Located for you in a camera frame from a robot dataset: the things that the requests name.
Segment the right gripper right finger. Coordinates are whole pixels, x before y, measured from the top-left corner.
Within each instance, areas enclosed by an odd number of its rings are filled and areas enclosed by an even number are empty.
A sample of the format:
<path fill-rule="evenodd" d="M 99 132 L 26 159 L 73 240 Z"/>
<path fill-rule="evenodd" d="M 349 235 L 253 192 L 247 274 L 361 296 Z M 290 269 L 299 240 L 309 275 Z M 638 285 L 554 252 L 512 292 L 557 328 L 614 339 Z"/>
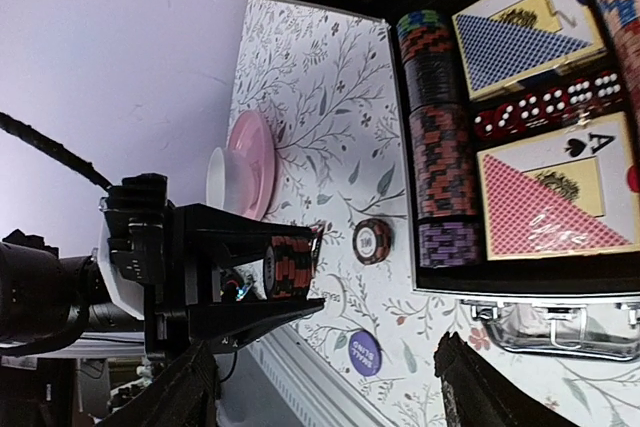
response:
<path fill-rule="evenodd" d="M 562 427 L 573 423 L 525 394 L 456 332 L 434 354 L 448 426 Z"/>

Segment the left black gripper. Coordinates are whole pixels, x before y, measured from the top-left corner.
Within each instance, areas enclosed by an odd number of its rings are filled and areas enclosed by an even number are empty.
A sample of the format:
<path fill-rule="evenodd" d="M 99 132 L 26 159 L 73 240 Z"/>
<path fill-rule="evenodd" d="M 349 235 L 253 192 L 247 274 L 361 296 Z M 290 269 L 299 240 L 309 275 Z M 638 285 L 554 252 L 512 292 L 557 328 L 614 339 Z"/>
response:
<path fill-rule="evenodd" d="M 146 173 L 109 187 L 100 201 L 99 270 L 111 302 L 142 324 L 145 353 L 153 360 L 175 360 L 187 349 L 162 312 L 172 241 L 173 204 L 167 192 L 166 176 Z M 187 237 L 213 243 L 266 245 L 274 237 L 317 237 L 311 227 L 252 220 L 204 204 L 183 206 L 182 217 Z M 191 306 L 189 338 L 215 347 L 245 347 L 324 306 L 324 298 Z"/>

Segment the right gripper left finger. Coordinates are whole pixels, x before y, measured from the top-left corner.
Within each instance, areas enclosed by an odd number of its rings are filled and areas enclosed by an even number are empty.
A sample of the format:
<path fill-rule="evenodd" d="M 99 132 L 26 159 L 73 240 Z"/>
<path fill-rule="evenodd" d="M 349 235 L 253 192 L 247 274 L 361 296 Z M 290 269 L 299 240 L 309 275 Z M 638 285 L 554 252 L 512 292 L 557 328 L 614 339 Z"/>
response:
<path fill-rule="evenodd" d="M 214 355 L 206 342 L 197 342 L 102 424 L 112 427 L 213 426 L 214 401 L 219 387 Z"/>

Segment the orange black chip roll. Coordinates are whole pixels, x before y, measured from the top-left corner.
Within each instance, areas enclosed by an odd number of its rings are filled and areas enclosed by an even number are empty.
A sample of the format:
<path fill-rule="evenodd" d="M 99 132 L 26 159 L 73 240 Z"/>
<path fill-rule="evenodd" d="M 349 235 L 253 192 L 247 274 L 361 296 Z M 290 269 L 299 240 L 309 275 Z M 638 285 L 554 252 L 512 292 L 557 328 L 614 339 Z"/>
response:
<path fill-rule="evenodd" d="M 312 235 L 273 236 L 267 244 L 262 279 L 268 300 L 306 299 L 315 277 L 326 224 L 316 223 Z"/>

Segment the short chip stack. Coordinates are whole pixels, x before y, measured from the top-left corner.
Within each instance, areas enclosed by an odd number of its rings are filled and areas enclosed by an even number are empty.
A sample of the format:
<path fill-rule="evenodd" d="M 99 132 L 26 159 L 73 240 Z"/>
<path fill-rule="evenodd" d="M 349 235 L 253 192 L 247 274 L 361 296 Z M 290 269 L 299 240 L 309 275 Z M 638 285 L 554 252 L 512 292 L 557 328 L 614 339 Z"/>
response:
<path fill-rule="evenodd" d="M 393 231 L 387 222 L 379 218 L 364 219 L 355 227 L 352 249 L 361 264 L 373 265 L 388 257 L 392 239 Z"/>

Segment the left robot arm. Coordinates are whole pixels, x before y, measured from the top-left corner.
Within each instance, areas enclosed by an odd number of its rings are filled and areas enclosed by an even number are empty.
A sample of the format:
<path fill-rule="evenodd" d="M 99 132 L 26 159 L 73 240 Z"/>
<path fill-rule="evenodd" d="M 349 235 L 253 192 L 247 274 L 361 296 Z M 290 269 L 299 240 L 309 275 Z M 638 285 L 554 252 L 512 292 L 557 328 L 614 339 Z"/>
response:
<path fill-rule="evenodd" d="M 99 329 L 142 332 L 154 359 L 198 342 L 231 353 L 323 308 L 309 296 L 322 226 L 178 207 L 159 174 L 110 186 L 101 209 L 106 244 L 94 256 L 61 258 L 18 230 L 2 240 L 3 354 L 52 353 Z"/>

